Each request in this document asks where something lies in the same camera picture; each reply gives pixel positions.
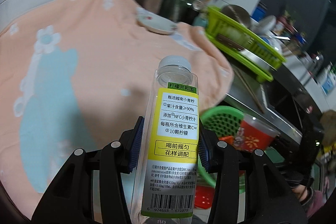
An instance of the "clear plastic bottle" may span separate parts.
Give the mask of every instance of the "clear plastic bottle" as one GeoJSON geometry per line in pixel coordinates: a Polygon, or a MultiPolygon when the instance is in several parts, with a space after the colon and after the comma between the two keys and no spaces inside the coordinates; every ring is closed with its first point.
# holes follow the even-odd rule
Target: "clear plastic bottle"
{"type": "Polygon", "coordinates": [[[190,224],[197,179],[198,80],[181,56],[161,60],[143,127],[133,224],[190,224]]]}

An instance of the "metal screw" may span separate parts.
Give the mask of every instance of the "metal screw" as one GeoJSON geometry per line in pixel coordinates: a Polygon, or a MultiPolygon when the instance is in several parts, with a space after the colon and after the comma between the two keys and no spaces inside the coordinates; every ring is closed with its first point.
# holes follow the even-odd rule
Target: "metal screw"
{"type": "Polygon", "coordinates": [[[256,149],[254,151],[254,153],[257,155],[257,156],[262,156],[264,154],[264,151],[260,150],[260,149],[256,149]]]}
{"type": "Polygon", "coordinates": [[[117,147],[121,146],[121,143],[118,142],[118,141],[114,141],[113,143],[111,143],[111,146],[112,146],[113,148],[117,148],[117,147]]]}
{"type": "Polygon", "coordinates": [[[83,149],[78,148],[78,149],[76,149],[75,152],[73,152],[73,153],[74,153],[76,156],[79,156],[79,155],[83,154],[83,149]]]}
{"type": "Polygon", "coordinates": [[[227,147],[227,143],[226,143],[225,141],[219,141],[219,142],[217,143],[217,145],[218,145],[219,147],[222,147],[222,148],[226,148],[226,147],[227,147]]]}

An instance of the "hand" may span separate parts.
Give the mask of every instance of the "hand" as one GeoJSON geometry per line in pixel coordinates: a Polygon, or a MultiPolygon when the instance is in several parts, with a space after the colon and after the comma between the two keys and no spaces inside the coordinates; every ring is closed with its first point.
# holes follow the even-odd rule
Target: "hand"
{"type": "Polygon", "coordinates": [[[307,187],[303,185],[299,185],[292,189],[293,193],[295,194],[296,198],[301,202],[305,200],[308,196],[308,190],[307,187]]]}

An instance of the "bottle label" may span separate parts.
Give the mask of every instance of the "bottle label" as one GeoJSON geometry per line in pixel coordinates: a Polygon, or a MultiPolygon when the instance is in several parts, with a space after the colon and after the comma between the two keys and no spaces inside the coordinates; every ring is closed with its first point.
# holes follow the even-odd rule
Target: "bottle label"
{"type": "Polygon", "coordinates": [[[197,179],[196,88],[169,83],[157,94],[143,188],[143,216],[193,215],[197,179]]]}

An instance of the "green basket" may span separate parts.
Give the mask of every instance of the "green basket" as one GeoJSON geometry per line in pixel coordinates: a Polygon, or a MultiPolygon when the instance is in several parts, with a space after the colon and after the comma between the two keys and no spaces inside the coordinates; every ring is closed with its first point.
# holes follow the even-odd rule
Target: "green basket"
{"type": "Polygon", "coordinates": [[[245,28],[243,25],[234,21],[226,15],[223,15],[218,7],[208,7],[209,24],[206,28],[208,39],[220,50],[229,54],[234,59],[249,68],[257,75],[257,81],[263,82],[273,81],[273,76],[269,71],[263,71],[250,60],[239,54],[235,49],[224,46],[216,40],[216,36],[221,34],[232,41],[243,46],[250,52],[253,52],[273,68],[278,69],[286,59],[277,52],[272,46],[268,45],[264,40],[258,37],[255,33],[245,28]]]}
{"type": "MultiPolygon", "coordinates": [[[[201,121],[204,128],[214,131],[218,137],[226,137],[236,135],[243,117],[244,113],[236,108],[216,106],[204,112],[201,121]]],[[[206,172],[200,159],[198,159],[198,172],[211,187],[215,188],[215,179],[206,172]]],[[[239,189],[241,193],[245,191],[244,176],[239,179],[239,189]]]]}

